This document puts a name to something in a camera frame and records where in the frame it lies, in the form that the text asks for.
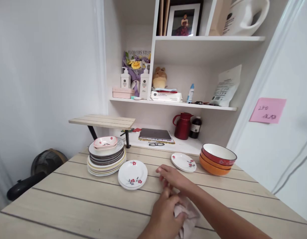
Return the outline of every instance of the white jug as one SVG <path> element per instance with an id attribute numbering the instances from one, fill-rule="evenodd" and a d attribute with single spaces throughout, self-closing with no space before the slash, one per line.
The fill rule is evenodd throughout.
<path id="1" fill-rule="evenodd" d="M 237 0 L 230 7 L 230 13 L 223 30 L 223 36 L 251 36 L 260 27 L 269 11 L 269 0 Z M 261 12 L 251 26 L 253 17 Z"/>

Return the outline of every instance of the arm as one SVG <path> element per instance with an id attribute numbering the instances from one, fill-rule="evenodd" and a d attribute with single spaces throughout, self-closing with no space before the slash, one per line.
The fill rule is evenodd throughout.
<path id="1" fill-rule="evenodd" d="M 187 218 L 184 212 L 174 217 L 174 206 L 177 203 L 182 204 L 179 196 L 165 187 L 153 206 L 148 225 L 138 239 L 174 239 Z"/>
<path id="2" fill-rule="evenodd" d="M 160 173 L 161 181 L 165 178 L 165 187 L 170 183 L 171 188 L 179 189 L 198 207 L 221 239 L 270 239 L 264 232 L 224 206 L 175 168 L 163 164 L 156 172 Z"/>

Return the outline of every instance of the white lotion bottle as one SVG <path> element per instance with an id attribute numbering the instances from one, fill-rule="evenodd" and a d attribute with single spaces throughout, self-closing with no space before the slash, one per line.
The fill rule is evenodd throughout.
<path id="1" fill-rule="evenodd" d="M 194 84 L 191 85 L 188 96 L 187 96 L 187 103 L 191 103 L 192 102 L 192 98 L 193 98 L 193 92 L 194 92 Z"/>
<path id="2" fill-rule="evenodd" d="M 140 92 L 139 92 L 139 97 L 143 98 L 144 100 L 147 99 L 147 94 L 148 94 L 148 82 L 149 82 L 149 71 L 147 69 L 148 65 L 149 64 L 145 64 L 146 69 L 140 75 Z"/>
<path id="3" fill-rule="evenodd" d="M 126 67 L 123 67 L 124 73 L 121 74 L 121 88 L 129 88 L 131 84 L 131 75 L 128 74 L 128 69 Z"/>

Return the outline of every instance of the bottle cap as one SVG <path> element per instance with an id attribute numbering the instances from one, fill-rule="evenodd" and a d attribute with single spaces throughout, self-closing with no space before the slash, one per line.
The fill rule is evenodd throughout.
<path id="1" fill-rule="evenodd" d="M 122 67 L 122 68 L 125 69 L 125 70 L 124 70 L 124 73 L 127 73 L 127 74 L 128 74 L 128 69 L 127 69 L 127 67 Z"/>
<path id="2" fill-rule="evenodd" d="M 147 69 L 147 66 L 150 65 L 149 63 L 145 64 L 146 66 L 146 69 L 144 70 L 144 73 L 149 73 L 148 69 Z"/>

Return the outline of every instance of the brown glass bottle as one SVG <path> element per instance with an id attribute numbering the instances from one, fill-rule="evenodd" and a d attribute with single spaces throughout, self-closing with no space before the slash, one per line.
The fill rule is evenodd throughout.
<path id="1" fill-rule="evenodd" d="M 202 121 L 200 119 L 200 116 L 197 116 L 193 121 L 191 125 L 191 129 L 189 132 L 189 137 L 190 138 L 198 138 L 199 136 L 199 131 L 200 131 L 200 126 L 202 125 Z"/>

